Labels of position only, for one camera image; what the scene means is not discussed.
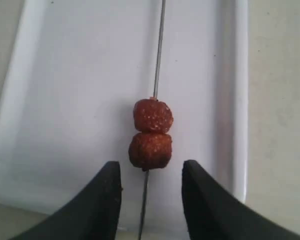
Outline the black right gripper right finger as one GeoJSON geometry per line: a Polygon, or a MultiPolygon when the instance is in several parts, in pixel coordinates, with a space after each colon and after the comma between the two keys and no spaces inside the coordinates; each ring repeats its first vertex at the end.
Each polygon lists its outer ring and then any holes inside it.
{"type": "Polygon", "coordinates": [[[183,163],[181,192],[192,240],[300,240],[238,201],[195,160],[183,163]]]}

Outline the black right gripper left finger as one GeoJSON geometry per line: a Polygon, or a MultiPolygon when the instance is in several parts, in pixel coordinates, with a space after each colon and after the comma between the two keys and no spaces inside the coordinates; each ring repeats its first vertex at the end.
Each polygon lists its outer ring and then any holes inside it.
{"type": "Polygon", "coordinates": [[[16,240],[113,240],[121,204],[120,164],[108,161],[66,205],[16,240]]]}

